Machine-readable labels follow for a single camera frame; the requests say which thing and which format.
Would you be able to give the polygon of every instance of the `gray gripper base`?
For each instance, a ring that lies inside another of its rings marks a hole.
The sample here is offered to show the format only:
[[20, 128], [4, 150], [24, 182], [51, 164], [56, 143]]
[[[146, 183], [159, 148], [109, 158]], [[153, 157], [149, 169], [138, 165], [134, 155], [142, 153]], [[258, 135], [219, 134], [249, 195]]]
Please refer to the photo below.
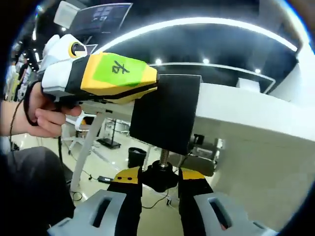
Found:
[[[202, 194], [194, 197], [201, 213], [207, 236], [274, 236], [277, 232], [256, 221], [248, 220], [248, 215], [240, 206], [223, 193]], [[215, 203], [228, 223], [223, 230], [210, 203]]]
[[[74, 211], [73, 219], [66, 218], [48, 230], [51, 236], [114, 236], [118, 214], [125, 200], [125, 193], [99, 190]], [[93, 226], [99, 206], [110, 201], [99, 227]]]

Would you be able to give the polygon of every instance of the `black stand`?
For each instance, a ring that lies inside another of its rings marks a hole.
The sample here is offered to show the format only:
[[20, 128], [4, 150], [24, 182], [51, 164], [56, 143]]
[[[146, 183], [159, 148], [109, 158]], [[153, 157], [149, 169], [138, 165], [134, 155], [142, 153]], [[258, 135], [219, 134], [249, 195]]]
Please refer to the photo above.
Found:
[[113, 129], [112, 139], [109, 139], [109, 138], [106, 138], [106, 139], [98, 139], [97, 141], [98, 141], [100, 144], [104, 145], [105, 147], [107, 147], [107, 148], [109, 148], [109, 149], [120, 148], [121, 144], [114, 141], [115, 128], [116, 128], [116, 120], [114, 121], [114, 129]]

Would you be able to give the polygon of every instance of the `finger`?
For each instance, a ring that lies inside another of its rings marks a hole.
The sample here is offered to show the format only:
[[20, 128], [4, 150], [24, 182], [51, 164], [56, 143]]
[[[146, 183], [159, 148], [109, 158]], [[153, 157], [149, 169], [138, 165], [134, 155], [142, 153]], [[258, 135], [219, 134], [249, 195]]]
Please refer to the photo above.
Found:
[[70, 116], [77, 117], [81, 114], [82, 108], [80, 106], [75, 106], [72, 109], [69, 109], [67, 107], [62, 107], [62, 113]]
[[43, 129], [40, 126], [33, 126], [29, 134], [32, 136], [42, 137], [42, 138], [54, 138], [58, 136], [58, 135], [50, 133], [49, 131]]
[[37, 123], [40, 127], [53, 134], [54, 136], [60, 136], [62, 129], [60, 125], [54, 124], [46, 120], [44, 117], [39, 117]]
[[62, 125], [65, 123], [65, 115], [62, 114], [61, 112], [47, 111], [38, 108], [35, 111], [35, 115], [37, 118], [43, 117], [44, 119], [54, 124]]

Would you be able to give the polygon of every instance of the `curved led light strip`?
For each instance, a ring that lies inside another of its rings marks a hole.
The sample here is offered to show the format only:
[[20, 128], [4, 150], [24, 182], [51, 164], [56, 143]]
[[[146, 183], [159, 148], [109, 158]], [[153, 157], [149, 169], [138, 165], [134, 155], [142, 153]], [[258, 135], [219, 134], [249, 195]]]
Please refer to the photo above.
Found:
[[269, 30], [266, 30], [264, 28], [261, 28], [259, 26], [255, 26], [249, 23], [245, 23], [242, 21], [236, 21], [236, 20], [231, 20], [231, 19], [225, 19], [225, 18], [214, 18], [214, 17], [193, 17], [193, 18], [181, 18], [181, 19], [176, 19], [176, 20], [171, 20], [171, 21], [164, 21], [148, 26], [144, 26], [142, 28], [130, 31], [129, 33], [123, 34], [122, 36], [119, 36], [118, 38], [115, 38], [111, 42], [105, 44], [101, 48], [99, 48], [97, 51], [95, 51], [93, 54], [98, 54], [100, 52], [104, 52], [105, 50], [121, 43], [124, 42], [128, 39], [137, 37], [139, 35], [148, 33], [150, 31], [155, 31], [159, 29], [163, 29], [166, 27], [171, 27], [171, 26], [180, 26], [180, 25], [190, 25], [190, 24], [219, 24], [219, 25], [227, 25], [227, 26], [235, 26], [235, 27], [240, 27], [243, 29], [247, 29], [250, 31], [254, 31], [260, 34], [263, 34], [269, 38], [272, 38], [283, 45], [287, 46], [289, 49], [293, 50], [294, 52], [297, 51], [297, 47], [295, 47], [292, 43], [287, 41], [286, 39], [280, 37], [279, 35], [272, 33]]
[[273, 78], [270, 78], [268, 76], [259, 74], [259, 73], [255, 73], [253, 71], [250, 70], [245, 70], [242, 68], [238, 68], [238, 67], [233, 67], [233, 66], [228, 66], [228, 65], [220, 65], [220, 64], [205, 64], [205, 63], [200, 63], [200, 62], [166, 62], [166, 63], [162, 63], [162, 64], [149, 64], [149, 66], [152, 67], [161, 67], [161, 66], [165, 66], [165, 65], [198, 65], [198, 66], [210, 66], [210, 67], [217, 67], [217, 68], [223, 68], [223, 69], [229, 69], [229, 70], [236, 70], [236, 71], [240, 71], [240, 72], [244, 72], [244, 73], [248, 73], [248, 74], [252, 74], [252, 75], [256, 75], [259, 76], [261, 78], [264, 78], [266, 80], [271, 81], [271, 84], [269, 85], [269, 87], [263, 92], [263, 93], [267, 93], [276, 83], [276, 80]]

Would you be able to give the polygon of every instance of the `white chair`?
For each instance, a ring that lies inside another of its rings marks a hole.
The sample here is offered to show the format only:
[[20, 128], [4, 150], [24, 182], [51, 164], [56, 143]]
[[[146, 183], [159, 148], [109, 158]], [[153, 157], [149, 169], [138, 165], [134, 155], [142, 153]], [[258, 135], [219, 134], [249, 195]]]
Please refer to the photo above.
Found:
[[91, 127], [91, 125], [89, 125], [89, 124], [82, 124], [82, 121], [85, 117], [95, 118], [96, 115], [86, 114], [86, 113], [82, 112], [80, 114], [80, 116], [78, 116], [78, 117], [66, 116], [66, 118], [65, 118], [66, 123], [74, 125], [75, 131], [76, 131], [75, 136], [63, 137], [63, 141], [72, 141], [72, 143], [69, 147], [69, 151], [68, 151], [69, 154], [71, 154], [71, 150], [73, 149], [73, 147], [76, 143], [83, 145], [85, 137], [84, 136], [79, 137], [79, 132], [88, 132], [90, 127]]

